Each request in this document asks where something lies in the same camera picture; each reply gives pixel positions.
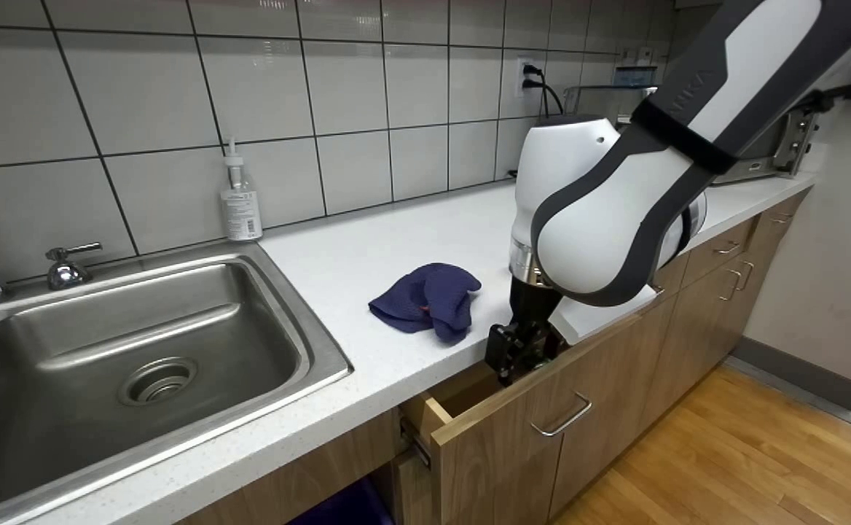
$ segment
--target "wall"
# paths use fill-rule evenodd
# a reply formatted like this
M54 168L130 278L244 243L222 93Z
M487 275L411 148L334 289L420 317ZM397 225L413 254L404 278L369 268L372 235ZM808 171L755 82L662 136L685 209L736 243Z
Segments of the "wall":
M230 136L267 228L488 183L539 113L522 62L609 82L671 30L671 0L0 0L0 275L222 238Z
M851 101L821 129L799 209L746 336L851 378Z

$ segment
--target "blue towel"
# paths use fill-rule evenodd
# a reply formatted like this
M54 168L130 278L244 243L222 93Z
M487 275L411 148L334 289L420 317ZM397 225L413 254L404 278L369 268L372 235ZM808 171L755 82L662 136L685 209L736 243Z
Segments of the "blue towel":
M480 289L468 270L430 262L400 278L384 295L369 301L369 311L400 333L435 330L455 345L472 327L472 295Z

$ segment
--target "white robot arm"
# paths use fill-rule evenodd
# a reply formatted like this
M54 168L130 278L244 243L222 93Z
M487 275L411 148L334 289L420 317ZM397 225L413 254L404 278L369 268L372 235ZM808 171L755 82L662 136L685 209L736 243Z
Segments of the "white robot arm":
M633 301L675 254L666 250L675 225L687 243L687 208L711 179L841 63L851 63L851 0L727 0L622 135L605 119L534 129L522 167L547 157L515 182L512 323L493 327L487 346L500 381L534 361L525 352L557 352L547 314L558 298ZM582 154L558 154L558 141Z

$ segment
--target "wall tile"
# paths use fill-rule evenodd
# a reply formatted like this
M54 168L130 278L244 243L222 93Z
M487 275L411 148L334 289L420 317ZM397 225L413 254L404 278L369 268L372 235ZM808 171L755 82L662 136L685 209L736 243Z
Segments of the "wall tile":
M311 135L296 42L203 39L200 52L223 141Z
M184 0L45 0L57 30L191 33Z
M258 193L263 228L322 214L315 141L239 145Z
M671 42L671 56L678 56L691 46L691 42L711 24L719 5L697 5L697 9L678 9L675 14L675 33Z
M566 110L571 110L571 97L579 84L579 63L582 63L582 52L547 52L544 58L544 82L561 97Z
M53 39L0 30L0 164L79 154L94 144Z
M430 195L445 190L445 135L445 125L391 132L397 198Z
M451 0L451 43L499 46L500 42L500 0Z
M391 125L445 122L445 46L386 43Z
M378 0L299 0L306 39L378 42Z
M494 119L500 52L451 46L451 122Z
M673 30L675 30L675 2L673 0L653 0L643 46L653 56L666 56Z
M547 46L550 0L506 0L503 46Z
M512 179L512 168L519 168L519 154L525 135L534 129L534 119L500 119L494 129L494 179Z
M217 148L108 157L139 254L222 238Z
M547 46L550 50L582 50L589 33L590 0L554 0Z
M494 122L451 125L448 135L448 187L493 182Z
M0 25L45 25L40 0L0 0Z
M378 43L306 42L318 135L384 129L384 69Z
M609 84L615 77L617 58L586 58L582 62L582 84ZM586 91L577 97L579 113L599 113L609 119L622 119L637 106L637 93L628 91Z
M79 243L102 243L82 262L133 254L98 161L0 168L0 278L37 278L50 247Z
M60 36L102 151L214 144L191 39Z
M627 24L627 0L590 0L589 9L589 52L621 52L622 50L622 24Z
M448 42L448 2L445 0L382 0L386 42Z
M391 202L386 135L318 141L330 214Z
M522 87L522 63L544 66L544 52L506 50L500 79L500 116L541 113L541 91Z
M197 36L296 39L293 0L190 0Z

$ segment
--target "sink basin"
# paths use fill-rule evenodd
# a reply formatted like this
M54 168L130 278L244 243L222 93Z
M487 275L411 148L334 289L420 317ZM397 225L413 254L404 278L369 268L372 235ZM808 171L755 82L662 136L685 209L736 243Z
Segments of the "sink basin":
M37 514L349 374L258 250L0 305L0 515Z

